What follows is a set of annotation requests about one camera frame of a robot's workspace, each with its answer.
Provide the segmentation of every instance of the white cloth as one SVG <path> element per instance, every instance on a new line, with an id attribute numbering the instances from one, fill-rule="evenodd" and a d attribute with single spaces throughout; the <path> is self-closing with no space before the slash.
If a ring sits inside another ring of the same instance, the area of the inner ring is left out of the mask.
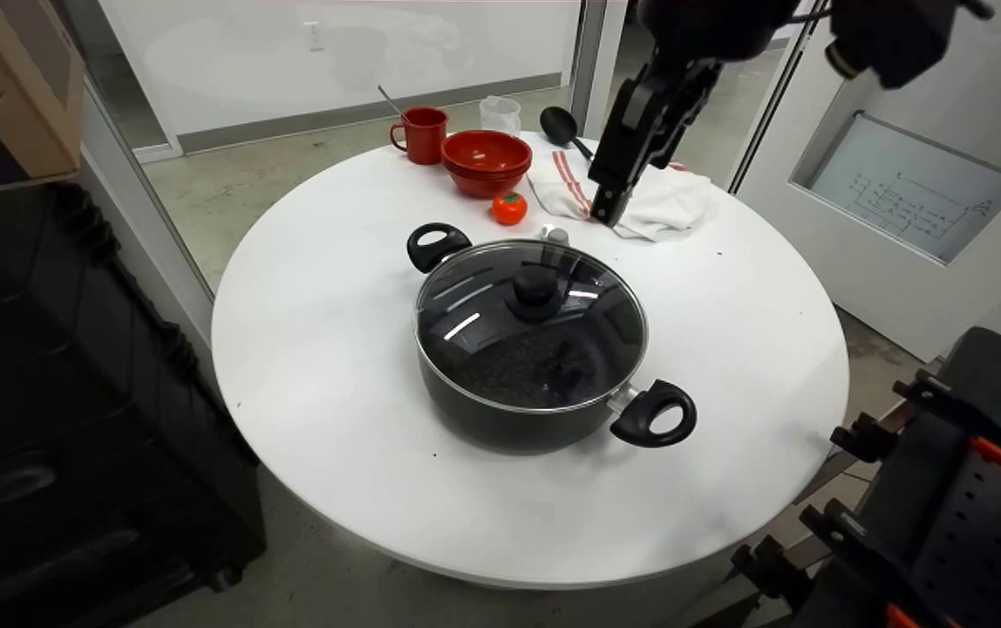
<path id="1" fill-rule="evenodd" d="M 530 192 L 536 207 L 553 215 L 591 220 L 601 184 L 586 171 L 591 160 L 572 149 L 550 149 L 548 160 L 534 160 Z M 665 164 L 665 171 L 644 168 L 617 220 L 617 233 L 635 242 L 682 237 L 703 225 L 709 189 L 703 175 L 675 164 Z"/>

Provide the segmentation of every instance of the red cup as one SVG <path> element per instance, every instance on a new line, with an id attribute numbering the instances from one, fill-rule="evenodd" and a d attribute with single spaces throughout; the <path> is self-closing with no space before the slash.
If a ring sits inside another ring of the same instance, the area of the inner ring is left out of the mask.
<path id="1" fill-rule="evenodd" d="M 414 164 L 439 164 L 446 121 L 451 114 L 439 108 L 409 108 L 400 121 L 392 125 L 392 144 Z"/>

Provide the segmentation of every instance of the pot handle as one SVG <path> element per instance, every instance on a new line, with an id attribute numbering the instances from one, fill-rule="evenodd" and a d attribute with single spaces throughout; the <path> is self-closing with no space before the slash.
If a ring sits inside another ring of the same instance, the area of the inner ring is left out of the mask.
<path id="1" fill-rule="evenodd" d="M 680 407 L 680 421 L 671 433 L 651 433 L 649 425 L 672 406 Z M 622 412 L 617 421 L 610 421 L 610 433 L 635 448 L 672 448 L 686 441 L 695 425 L 699 425 L 695 399 L 665 381 L 657 381 Z"/>
<path id="2" fill-rule="evenodd" d="M 409 261 L 414 261 L 420 274 L 434 274 L 446 254 L 463 249 L 471 249 L 467 233 L 451 225 L 421 225 L 406 242 Z"/>

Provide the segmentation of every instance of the pot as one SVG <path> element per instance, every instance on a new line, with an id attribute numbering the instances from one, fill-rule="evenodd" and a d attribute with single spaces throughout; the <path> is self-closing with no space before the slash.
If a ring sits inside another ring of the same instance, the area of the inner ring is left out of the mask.
<path id="1" fill-rule="evenodd" d="M 649 341 L 635 289 L 563 230 L 471 244 L 451 225 L 424 225 L 406 249 L 430 274 L 414 300 L 421 377 L 436 417 L 463 441 L 542 455 L 607 419 L 631 448 L 695 433 L 691 393 L 665 381 L 631 386 Z"/>

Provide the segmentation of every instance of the pot lid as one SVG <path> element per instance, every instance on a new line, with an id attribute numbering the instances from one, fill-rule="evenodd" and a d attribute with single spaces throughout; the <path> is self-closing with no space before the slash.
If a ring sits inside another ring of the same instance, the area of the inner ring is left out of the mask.
<path id="1" fill-rule="evenodd" d="M 601 258 L 558 242 L 491 242 L 434 268 L 420 292 L 430 365 L 521 412 L 586 406 L 644 353 L 644 315 Z"/>

